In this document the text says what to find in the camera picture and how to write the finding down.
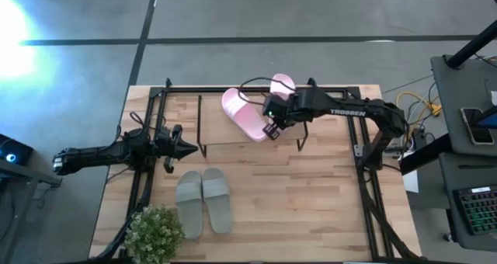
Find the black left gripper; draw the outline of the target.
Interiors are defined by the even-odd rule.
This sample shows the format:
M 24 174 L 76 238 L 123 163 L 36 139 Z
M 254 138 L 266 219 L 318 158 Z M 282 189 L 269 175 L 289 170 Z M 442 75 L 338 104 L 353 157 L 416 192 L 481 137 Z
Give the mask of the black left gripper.
M 167 127 L 161 127 L 157 130 L 155 137 L 155 154 L 158 157 L 164 156 L 164 169 L 168 174 L 174 172 L 173 162 L 198 152 L 195 144 L 190 144 L 181 140 L 182 126 L 176 124 L 171 130 Z

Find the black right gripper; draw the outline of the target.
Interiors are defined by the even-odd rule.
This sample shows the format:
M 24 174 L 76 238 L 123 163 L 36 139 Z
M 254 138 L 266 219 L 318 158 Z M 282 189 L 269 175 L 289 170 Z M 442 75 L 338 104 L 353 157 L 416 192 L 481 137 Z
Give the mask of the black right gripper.
M 272 125 L 269 123 L 265 125 L 262 131 L 269 139 L 277 139 L 280 136 L 279 127 L 292 127 L 297 121 L 294 119 L 295 112 L 288 99 L 273 96 L 271 104 L 271 117 L 274 122 Z

